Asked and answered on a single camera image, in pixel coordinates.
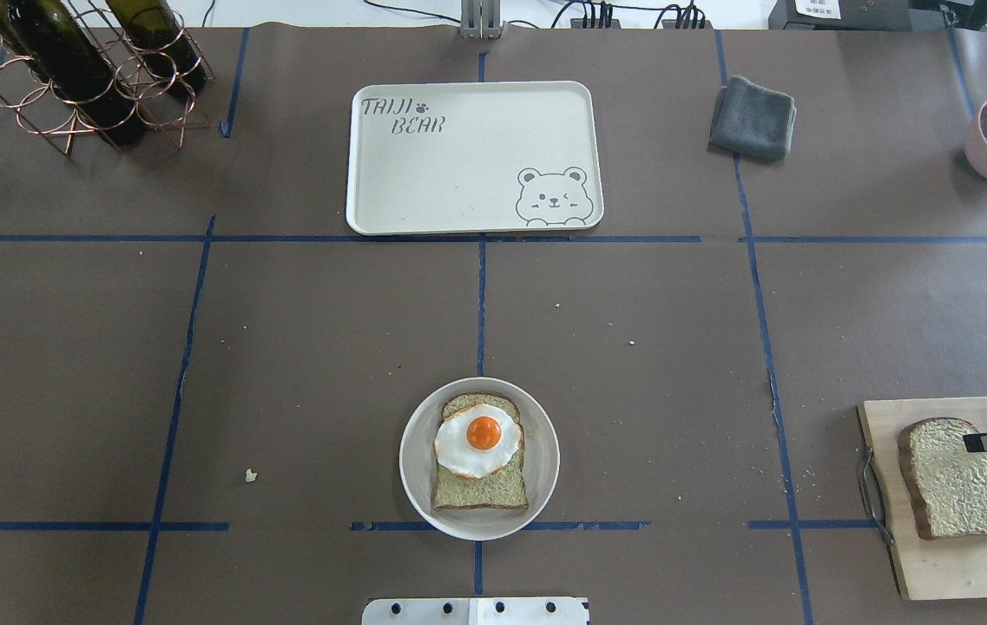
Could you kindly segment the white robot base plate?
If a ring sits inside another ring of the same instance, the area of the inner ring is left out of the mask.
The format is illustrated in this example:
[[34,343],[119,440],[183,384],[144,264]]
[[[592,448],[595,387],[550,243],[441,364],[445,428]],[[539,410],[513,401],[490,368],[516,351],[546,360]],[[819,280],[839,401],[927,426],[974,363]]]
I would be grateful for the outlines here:
[[362,624],[589,624],[587,598],[509,596],[379,598],[367,603]]

